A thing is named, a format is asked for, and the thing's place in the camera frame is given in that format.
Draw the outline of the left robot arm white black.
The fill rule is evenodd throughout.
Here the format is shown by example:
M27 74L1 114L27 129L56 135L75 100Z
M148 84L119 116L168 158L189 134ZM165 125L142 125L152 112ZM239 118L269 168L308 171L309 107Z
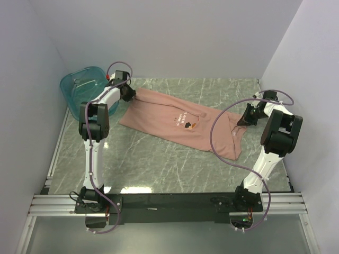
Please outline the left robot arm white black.
M95 213L109 207L109 201L104 198L102 174L102 153L110 130L109 109L117 106L119 100L128 102L136 95L136 91L129 86L131 75L127 71L117 70L106 77L108 83L103 91L89 102L81 103L78 127L86 158L85 178L77 205Z

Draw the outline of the pink t shirt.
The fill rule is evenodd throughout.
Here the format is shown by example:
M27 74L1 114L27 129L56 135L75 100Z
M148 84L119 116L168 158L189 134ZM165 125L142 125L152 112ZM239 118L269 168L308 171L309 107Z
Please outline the pink t shirt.
M129 128L201 151L216 152L230 160L241 154L246 132L237 126L239 114L185 101L170 95L139 88L120 120Z

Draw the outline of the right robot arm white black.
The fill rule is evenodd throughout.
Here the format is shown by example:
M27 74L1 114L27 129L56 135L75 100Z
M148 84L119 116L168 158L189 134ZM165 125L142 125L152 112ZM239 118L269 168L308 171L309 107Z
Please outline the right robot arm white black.
M237 186L233 207L248 211L259 205L264 184L274 167L289 153L292 153L301 130L303 118L289 112L278 101L278 90L262 91L260 102L248 103L238 126L257 125L259 119L267 118L267 124L260 139L260 155L252 171Z

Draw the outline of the teal plastic basin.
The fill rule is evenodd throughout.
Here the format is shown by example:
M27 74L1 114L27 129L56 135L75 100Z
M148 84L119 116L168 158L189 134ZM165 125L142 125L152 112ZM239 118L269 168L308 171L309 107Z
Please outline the teal plastic basin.
M105 72L96 66L66 75L60 82L60 89L72 116L79 121L80 105L96 99L108 83Z

